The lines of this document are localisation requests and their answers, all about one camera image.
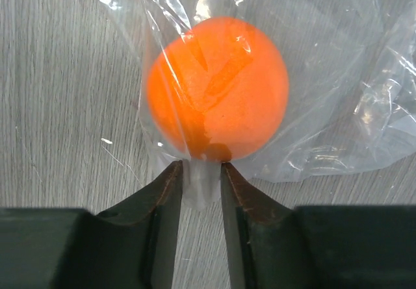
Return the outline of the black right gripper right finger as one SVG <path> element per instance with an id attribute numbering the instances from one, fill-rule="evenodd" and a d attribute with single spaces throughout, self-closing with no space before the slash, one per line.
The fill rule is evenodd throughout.
<path id="1" fill-rule="evenodd" d="M 220 174 L 232 288 L 414 288 L 413 205 L 287 208 Z"/>

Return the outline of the fake orange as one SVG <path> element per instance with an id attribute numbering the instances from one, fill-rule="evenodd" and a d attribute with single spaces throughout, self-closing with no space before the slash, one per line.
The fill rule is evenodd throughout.
<path id="1" fill-rule="evenodd" d="M 265 33 L 240 19 L 211 18 L 155 59 L 146 98 L 171 146 L 193 158 L 227 162 L 251 155 L 276 133 L 289 77 Z"/>

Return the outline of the clear zip top bag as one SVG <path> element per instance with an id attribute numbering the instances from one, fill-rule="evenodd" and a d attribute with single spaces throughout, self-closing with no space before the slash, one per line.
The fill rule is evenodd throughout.
<path id="1" fill-rule="evenodd" d="M 141 70 L 133 104 L 154 174 L 185 162 L 185 203 L 219 198 L 220 166 L 176 149 L 151 120 L 151 62 L 202 21 L 265 32 L 290 78 L 281 127 L 234 166 L 247 179 L 302 181 L 388 167 L 415 153 L 415 0 L 99 0 Z"/>

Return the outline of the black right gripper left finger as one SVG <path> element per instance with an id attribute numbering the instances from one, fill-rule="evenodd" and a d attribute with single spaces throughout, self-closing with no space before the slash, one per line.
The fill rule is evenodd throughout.
<path id="1" fill-rule="evenodd" d="M 183 164 L 98 214 L 2 208 L 2 288 L 170 288 Z"/>

